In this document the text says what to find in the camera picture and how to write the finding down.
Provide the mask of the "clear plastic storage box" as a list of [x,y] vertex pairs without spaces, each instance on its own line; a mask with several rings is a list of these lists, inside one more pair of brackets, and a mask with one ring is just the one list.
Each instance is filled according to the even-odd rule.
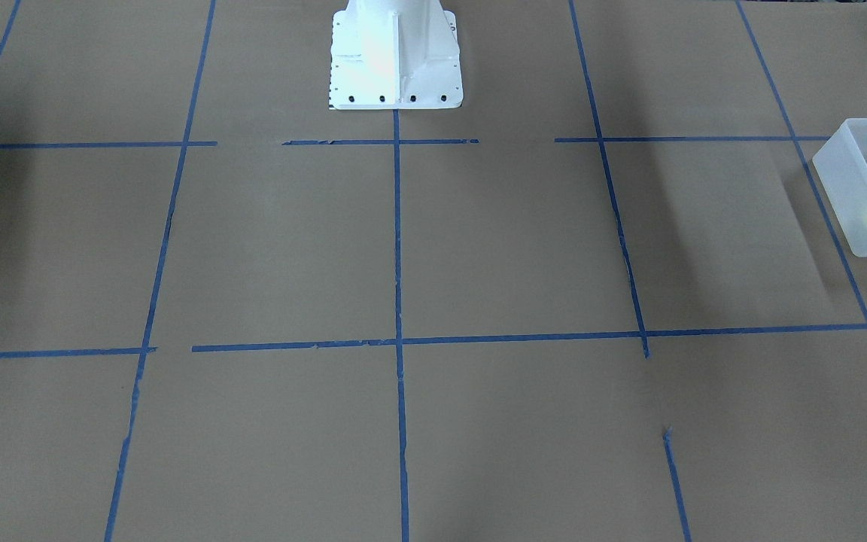
[[812,163],[850,250],[867,257],[867,119],[846,119]]

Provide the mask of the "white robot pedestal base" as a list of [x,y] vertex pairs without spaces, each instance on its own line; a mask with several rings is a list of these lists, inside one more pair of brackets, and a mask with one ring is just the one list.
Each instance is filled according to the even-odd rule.
[[348,1],[331,31],[330,109],[462,106],[457,18],[440,1]]

